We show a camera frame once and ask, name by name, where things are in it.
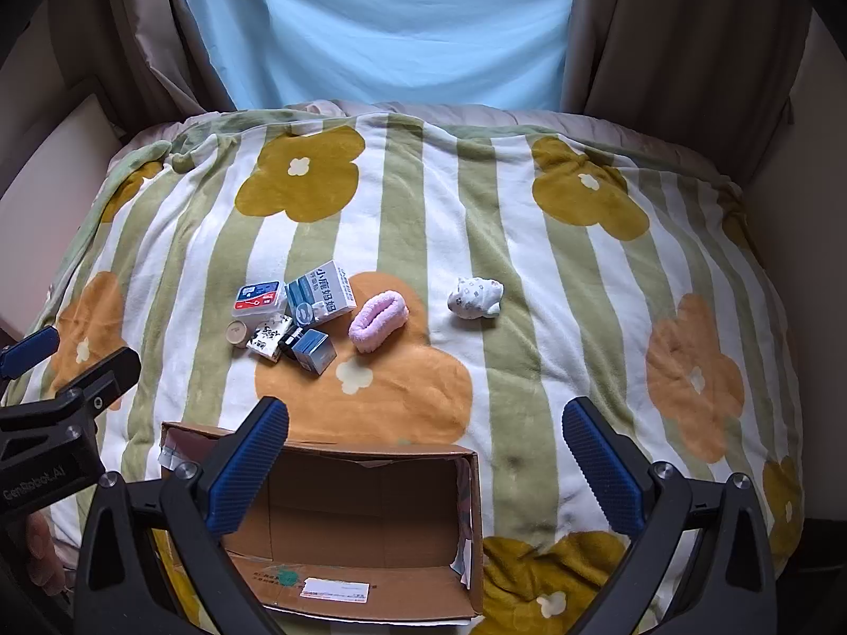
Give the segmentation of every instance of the light blue curtain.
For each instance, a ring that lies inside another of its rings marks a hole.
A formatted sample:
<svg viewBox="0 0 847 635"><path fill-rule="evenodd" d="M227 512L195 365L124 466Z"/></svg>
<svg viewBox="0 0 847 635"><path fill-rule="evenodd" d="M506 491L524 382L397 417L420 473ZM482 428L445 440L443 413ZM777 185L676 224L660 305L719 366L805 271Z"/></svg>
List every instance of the light blue curtain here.
<svg viewBox="0 0 847 635"><path fill-rule="evenodd" d="M311 99L558 110L571 0L188 0L240 109Z"/></svg>

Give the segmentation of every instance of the brown curtain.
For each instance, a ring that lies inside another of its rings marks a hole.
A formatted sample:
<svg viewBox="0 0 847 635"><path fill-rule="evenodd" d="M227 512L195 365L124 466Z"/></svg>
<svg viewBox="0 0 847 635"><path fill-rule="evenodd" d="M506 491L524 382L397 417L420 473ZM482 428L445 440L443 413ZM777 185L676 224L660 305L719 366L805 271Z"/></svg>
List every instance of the brown curtain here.
<svg viewBox="0 0 847 635"><path fill-rule="evenodd" d="M94 76L129 133L235 109L185 0L48 0L68 85Z"/></svg>
<svg viewBox="0 0 847 635"><path fill-rule="evenodd" d="M806 0L573 0L562 109L680 143L746 182L783 116Z"/></svg>

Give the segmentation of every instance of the pink plush item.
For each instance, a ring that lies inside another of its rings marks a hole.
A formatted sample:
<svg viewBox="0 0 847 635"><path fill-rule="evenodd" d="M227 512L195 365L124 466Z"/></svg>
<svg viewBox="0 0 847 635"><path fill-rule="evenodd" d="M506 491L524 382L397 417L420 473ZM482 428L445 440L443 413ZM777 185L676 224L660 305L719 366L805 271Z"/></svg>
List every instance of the pink plush item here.
<svg viewBox="0 0 847 635"><path fill-rule="evenodd" d="M408 319L409 311L403 297L396 291L385 291L362 306L347 335L361 353L370 353Z"/></svg>

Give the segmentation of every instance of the striped blanket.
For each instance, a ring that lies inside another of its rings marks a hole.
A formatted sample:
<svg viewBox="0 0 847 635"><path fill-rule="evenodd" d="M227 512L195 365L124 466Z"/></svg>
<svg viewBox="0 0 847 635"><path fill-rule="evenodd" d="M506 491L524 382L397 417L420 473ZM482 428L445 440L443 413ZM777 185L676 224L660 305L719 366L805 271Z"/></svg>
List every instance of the striped blanket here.
<svg viewBox="0 0 847 635"><path fill-rule="evenodd" d="M359 356L353 315L323 328L318 379L224 338L240 286L335 259L359 305L399 291L408 325ZM495 320L447 309L458 277L505 287ZM58 353L7 402L47 398L128 345L133 388L106 413L103 461L158 477L162 421L235 429L280 397L291 439L460 443L480 454L485 591L475 635L561 633L623 555L562 442L590 396L652 460L755 482L774 560L802 524L800 419L782 306L737 188L534 126L433 126L390 113L238 112L113 167L38 325ZM50 509L78 545L89 490ZM668 605L677 553L642 625ZM312 621L304 628L326 632Z"/></svg>

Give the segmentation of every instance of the screw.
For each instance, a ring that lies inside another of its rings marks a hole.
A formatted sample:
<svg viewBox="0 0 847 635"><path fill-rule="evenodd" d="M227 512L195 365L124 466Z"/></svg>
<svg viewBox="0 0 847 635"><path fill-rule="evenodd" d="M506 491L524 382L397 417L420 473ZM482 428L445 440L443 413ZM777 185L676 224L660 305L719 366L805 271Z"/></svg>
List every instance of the screw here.
<svg viewBox="0 0 847 635"><path fill-rule="evenodd" d="M660 460L658 463L653 464L653 471L660 479L666 480L668 477L671 477L673 473L676 473L677 469L666 460Z"/></svg>
<svg viewBox="0 0 847 635"><path fill-rule="evenodd" d="M98 483L101 487L109 489L109 487L114 487L118 483L119 475L114 470L109 470L108 473L103 473L100 475L100 482Z"/></svg>
<svg viewBox="0 0 847 635"><path fill-rule="evenodd" d="M738 487L738 489L749 489L751 482L750 478L744 473L735 473L733 475L733 484Z"/></svg>
<svg viewBox="0 0 847 635"><path fill-rule="evenodd" d="M179 466L176 466L174 474L181 480L189 480L197 474L198 470L200 470L200 466L198 466L198 464L192 460L187 460L185 463L181 463Z"/></svg>

